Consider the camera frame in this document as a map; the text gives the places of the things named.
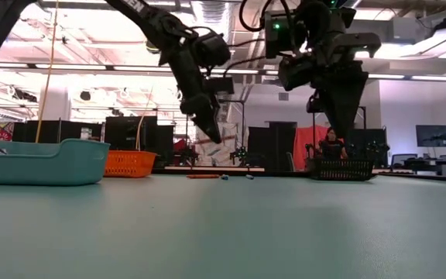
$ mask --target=screen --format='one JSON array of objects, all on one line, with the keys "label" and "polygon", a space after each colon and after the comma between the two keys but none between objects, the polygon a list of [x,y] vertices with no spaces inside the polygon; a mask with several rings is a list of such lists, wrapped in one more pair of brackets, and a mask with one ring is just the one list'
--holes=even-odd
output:
[{"label": "screen", "polygon": [[418,147],[446,147],[446,125],[417,125]]}]

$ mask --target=black wire basket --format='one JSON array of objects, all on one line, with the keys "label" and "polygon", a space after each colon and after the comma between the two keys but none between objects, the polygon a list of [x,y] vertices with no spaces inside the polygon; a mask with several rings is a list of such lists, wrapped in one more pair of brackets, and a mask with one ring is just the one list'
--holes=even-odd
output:
[{"label": "black wire basket", "polygon": [[307,159],[310,178],[322,181],[368,181],[373,165],[373,160]]}]

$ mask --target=ceiling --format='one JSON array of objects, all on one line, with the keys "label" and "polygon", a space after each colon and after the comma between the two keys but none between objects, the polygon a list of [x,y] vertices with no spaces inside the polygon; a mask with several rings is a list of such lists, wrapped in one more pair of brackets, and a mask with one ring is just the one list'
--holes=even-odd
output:
[{"label": "ceiling", "polygon": [[[299,0],[289,0],[290,7],[295,7]],[[446,0],[442,1],[393,1],[364,0],[350,1],[356,5],[356,19],[386,21],[394,16],[414,17],[429,16],[446,10]],[[176,2],[152,2],[160,7],[173,10]],[[189,2],[179,1],[180,10],[175,12],[187,26],[210,26],[219,33],[224,33],[229,44],[257,39],[262,33],[246,31],[238,21],[239,1],[229,2]],[[245,7],[245,21],[257,23],[263,1],[250,0]],[[12,33],[0,49],[0,63],[48,64],[50,62],[51,39],[53,34],[53,15],[56,2],[43,1],[39,5],[30,5],[20,17]],[[275,1],[271,9],[282,9]],[[211,21],[207,10],[221,12],[219,19]],[[90,65],[142,65],[157,66],[159,55],[151,54],[146,49],[146,38],[136,26],[123,14],[113,10],[102,0],[62,0],[57,11],[58,26],[55,43],[55,64],[90,64]],[[263,43],[250,43],[232,49],[232,61],[257,57],[264,53]],[[240,68],[273,69],[278,60],[260,60],[243,65]],[[37,115],[35,103],[14,98],[14,88],[23,90],[37,98],[46,82],[46,65],[35,71],[0,70],[0,105],[26,104],[28,108],[0,108],[6,115],[34,119]],[[365,59],[364,67],[372,73],[399,73],[401,71],[419,71],[419,73],[444,74],[446,60],[428,61],[390,61]],[[185,126],[185,116],[178,111],[177,85],[173,77],[142,74],[102,74],[85,71],[84,73],[54,74],[52,79],[59,80],[70,88],[73,107],[103,107],[103,109],[74,109],[72,119],[100,122],[111,115],[111,107],[124,108],[126,115],[142,113],[140,108],[159,109],[160,118],[166,124],[176,121]],[[255,77],[239,77],[237,83],[260,83]],[[81,100],[82,91],[91,92],[91,100]],[[237,90],[234,98],[240,98],[242,91]]]}]

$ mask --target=table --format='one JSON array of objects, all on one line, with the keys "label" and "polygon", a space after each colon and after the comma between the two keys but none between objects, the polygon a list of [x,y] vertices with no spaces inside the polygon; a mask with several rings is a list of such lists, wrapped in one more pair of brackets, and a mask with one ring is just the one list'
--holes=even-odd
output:
[{"label": "table", "polygon": [[446,182],[0,186],[1,278],[446,278]]}]

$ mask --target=desk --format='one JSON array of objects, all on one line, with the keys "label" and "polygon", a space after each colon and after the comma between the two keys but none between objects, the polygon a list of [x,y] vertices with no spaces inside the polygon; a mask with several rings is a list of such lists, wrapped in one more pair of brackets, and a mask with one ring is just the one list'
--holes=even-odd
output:
[{"label": "desk", "polygon": [[0,186],[3,278],[446,278],[446,182]]}]

